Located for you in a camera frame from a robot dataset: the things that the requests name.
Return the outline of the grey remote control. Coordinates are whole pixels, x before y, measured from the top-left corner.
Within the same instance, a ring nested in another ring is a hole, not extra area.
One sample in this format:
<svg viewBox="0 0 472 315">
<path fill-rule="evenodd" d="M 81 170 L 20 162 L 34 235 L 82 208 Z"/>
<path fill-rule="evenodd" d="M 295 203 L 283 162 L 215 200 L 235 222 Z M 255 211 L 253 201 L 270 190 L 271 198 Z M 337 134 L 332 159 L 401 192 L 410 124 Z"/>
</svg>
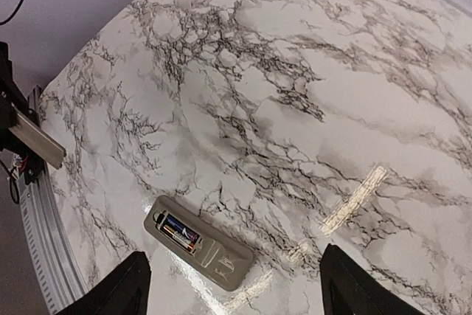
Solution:
<svg viewBox="0 0 472 315">
<path fill-rule="evenodd" d="M 160 229 L 168 214 L 199 234 L 192 252 L 187 252 Z M 145 230 L 185 263 L 226 291 L 235 291 L 254 262 L 252 250 L 222 233 L 168 196 L 161 195 L 150 208 Z"/>
</svg>

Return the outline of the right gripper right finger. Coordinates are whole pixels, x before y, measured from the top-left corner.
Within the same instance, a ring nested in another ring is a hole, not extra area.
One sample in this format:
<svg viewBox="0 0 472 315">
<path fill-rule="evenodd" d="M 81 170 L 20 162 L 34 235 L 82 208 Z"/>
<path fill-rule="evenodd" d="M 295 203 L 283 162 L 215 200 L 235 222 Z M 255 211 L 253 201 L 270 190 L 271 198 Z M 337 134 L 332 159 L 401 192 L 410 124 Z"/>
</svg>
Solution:
<svg viewBox="0 0 472 315">
<path fill-rule="evenodd" d="M 328 245 L 323 253 L 320 277 L 327 315 L 423 314 L 385 289 L 336 245 Z"/>
</svg>

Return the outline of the purple battery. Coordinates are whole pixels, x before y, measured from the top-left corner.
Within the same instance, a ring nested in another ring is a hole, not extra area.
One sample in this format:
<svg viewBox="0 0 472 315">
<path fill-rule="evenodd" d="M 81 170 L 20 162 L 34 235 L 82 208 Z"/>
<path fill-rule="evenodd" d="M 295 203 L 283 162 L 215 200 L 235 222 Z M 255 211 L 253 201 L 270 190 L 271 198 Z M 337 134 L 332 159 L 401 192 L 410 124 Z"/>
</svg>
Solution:
<svg viewBox="0 0 472 315">
<path fill-rule="evenodd" d="M 199 234 L 185 225 L 183 222 L 178 220 L 176 217 L 168 214 L 163 226 L 167 226 L 169 229 L 177 232 L 182 236 L 186 241 L 189 243 L 195 243 L 198 238 Z"/>
</svg>

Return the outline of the grey battery cover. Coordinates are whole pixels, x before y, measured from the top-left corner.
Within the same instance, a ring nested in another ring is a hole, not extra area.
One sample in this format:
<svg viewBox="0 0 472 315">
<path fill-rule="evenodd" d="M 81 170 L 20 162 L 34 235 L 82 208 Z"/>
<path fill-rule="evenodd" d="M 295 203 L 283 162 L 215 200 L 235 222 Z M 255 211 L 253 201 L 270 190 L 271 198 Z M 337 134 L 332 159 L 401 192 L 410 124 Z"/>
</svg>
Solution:
<svg viewBox="0 0 472 315">
<path fill-rule="evenodd" d="M 66 149 L 42 131 L 17 108 L 17 123 L 9 131 L 53 168 L 60 169 L 66 156 Z"/>
</svg>

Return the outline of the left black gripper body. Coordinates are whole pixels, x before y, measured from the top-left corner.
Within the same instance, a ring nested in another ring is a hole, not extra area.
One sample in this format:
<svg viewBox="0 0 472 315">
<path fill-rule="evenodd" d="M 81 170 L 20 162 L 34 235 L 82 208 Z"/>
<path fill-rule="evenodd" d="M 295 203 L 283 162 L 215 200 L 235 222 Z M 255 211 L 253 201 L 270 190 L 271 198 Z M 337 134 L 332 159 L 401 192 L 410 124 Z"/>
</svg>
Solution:
<svg viewBox="0 0 472 315">
<path fill-rule="evenodd" d="M 29 105 L 25 96 L 21 93 L 13 81 L 13 64 L 9 59 L 9 47 L 6 42 L 1 42 L 1 150 L 13 153 L 32 153 L 30 147 L 25 145 L 11 131 L 18 123 L 17 112 L 21 112 L 27 118 L 32 118 Z"/>
</svg>

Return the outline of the gold black battery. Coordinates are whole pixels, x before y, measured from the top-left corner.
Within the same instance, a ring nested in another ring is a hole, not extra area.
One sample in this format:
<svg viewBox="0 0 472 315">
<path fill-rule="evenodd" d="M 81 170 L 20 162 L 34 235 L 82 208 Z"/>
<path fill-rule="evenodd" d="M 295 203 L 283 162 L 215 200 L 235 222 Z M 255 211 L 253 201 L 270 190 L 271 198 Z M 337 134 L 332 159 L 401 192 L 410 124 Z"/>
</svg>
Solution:
<svg viewBox="0 0 472 315">
<path fill-rule="evenodd" d="M 180 234 L 169 229 L 167 226 L 162 226 L 160 230 L 187 252 L 192 252 L 195 248 L 195 243 L 189 243 L 182 236 L 180 236 Z"/>
</svg>

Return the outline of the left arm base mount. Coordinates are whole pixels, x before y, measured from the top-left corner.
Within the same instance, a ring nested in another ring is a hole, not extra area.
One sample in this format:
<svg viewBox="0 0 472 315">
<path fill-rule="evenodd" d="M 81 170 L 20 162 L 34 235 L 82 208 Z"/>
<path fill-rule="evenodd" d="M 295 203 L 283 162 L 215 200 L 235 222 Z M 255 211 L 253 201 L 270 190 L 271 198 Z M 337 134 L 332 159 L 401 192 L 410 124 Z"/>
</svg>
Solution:
<svg viewBox="0 0 472 315">
<path fill-rule="evenodd" d="M 5 153 L 1 153 L 1 172 L 7 181 L 11 201 L 19 205 L 23 196 L 30 193 L 32 186 L 44 172 L 44 161 L 34 153 L 26 156 L 13 154 L 9 162 L 3 160 L 5 156 Z"/>
</svg>

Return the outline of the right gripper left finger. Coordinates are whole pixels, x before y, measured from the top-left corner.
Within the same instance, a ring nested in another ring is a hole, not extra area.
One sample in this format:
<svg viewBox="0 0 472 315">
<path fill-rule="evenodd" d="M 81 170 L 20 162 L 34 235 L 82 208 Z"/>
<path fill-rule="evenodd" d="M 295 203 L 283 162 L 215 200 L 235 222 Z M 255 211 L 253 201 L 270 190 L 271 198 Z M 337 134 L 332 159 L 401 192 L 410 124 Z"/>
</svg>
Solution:
<svg viewBox="0 0 472 315">
<path fill-rule="evenodd" d="M 146 254 L 132 252 L 90 292 L 58 314 L 146 315 L 150 278 L 151 270 Z"/>
</svg>

